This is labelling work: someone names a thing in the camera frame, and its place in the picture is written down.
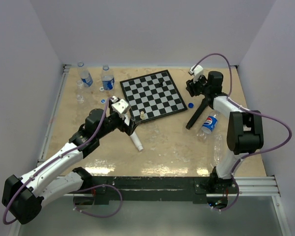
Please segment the Pepsi labelled bottle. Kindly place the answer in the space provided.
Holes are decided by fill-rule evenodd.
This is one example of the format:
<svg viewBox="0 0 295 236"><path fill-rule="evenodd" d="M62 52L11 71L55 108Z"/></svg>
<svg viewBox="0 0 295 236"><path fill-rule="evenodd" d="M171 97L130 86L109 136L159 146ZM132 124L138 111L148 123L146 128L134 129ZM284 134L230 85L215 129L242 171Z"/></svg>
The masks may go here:
<svg viewBox="0 0 295 236"><path fill-rule="evenodd" d="M205 141L214 131L216 125L218 124L218 117L219 117L219 112L213 110L204 123L202 124L201 128L199 129L197 133L197 138L200 141Z"/></svg>

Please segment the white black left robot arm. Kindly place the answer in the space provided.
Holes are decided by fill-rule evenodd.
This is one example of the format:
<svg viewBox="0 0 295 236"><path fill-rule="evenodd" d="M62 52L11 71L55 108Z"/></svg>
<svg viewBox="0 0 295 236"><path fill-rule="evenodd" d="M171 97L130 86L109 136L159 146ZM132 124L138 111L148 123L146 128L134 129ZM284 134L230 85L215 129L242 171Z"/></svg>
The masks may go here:
<svg viewBox="0 0 295 236"><path fill-rule="evenodd" d="M7 178L2 195L3 223L9 225L19 221L26 224L57 198L70 192L87 193L97 188L84 168L75 168L63 178L58 176L96 150L100 139L114 130L132 135L139 122L134 118L127 119L125 114L125 111L111 109L110 115L106 116L106 109L91 110L85 123L54 156L21 177L11 175Z"/></svg>

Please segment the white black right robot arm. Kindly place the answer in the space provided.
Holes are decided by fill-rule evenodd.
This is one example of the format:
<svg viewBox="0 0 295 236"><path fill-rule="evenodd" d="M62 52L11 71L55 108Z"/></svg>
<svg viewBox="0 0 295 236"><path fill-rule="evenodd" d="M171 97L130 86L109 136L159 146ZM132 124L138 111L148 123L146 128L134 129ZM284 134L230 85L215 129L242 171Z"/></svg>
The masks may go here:
<svg viewBox="0 0 295 236"><path fill-rule="evenodd" d="M211 71L207 76L203 70L189 70L193 79L186 81L190 96L203 95L204 98L186 125L190 129L206 107L228 119L227 156L213 168L207 181L200 183L208 192L221 193L234 183L232 179L245 154L253 154L264 145L263 124L259 111L242 111L222 91L223 74Z"/></svg>

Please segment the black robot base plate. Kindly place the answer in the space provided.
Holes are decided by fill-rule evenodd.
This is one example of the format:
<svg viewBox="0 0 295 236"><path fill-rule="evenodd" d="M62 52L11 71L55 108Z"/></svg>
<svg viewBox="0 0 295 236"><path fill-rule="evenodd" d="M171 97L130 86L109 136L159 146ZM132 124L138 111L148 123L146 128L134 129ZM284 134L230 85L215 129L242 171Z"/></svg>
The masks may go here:
<svg viewBox="0 0 295 236"><path fill-rule="evenodd" d="M117 188L124 201L192 202L206 204L207 195L221 197L223 193L236 194L238 190L231 180L217 181L208 187L208 177L105 177L92 176L85 180L82 189L99 186L95 190L95 204L107 205L118 201L119 194L105 184Z"/></svg>

